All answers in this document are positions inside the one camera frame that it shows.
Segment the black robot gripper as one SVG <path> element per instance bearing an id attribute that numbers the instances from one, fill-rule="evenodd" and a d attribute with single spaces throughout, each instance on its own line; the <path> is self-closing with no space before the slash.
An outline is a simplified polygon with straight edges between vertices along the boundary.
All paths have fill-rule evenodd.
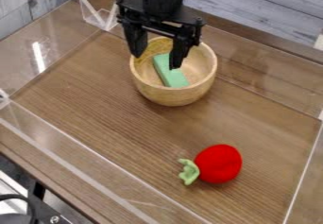
<path id="1" fill-rule="evenodd" d="M 131 55 L 143 55 L 149 32 L 155 31 L 174 39 L 170 69 L 178 69 L 193 45 L 199 45 L 203 20 L 187 11 L 183 0 L 118 0 L 117 4 Z"/>

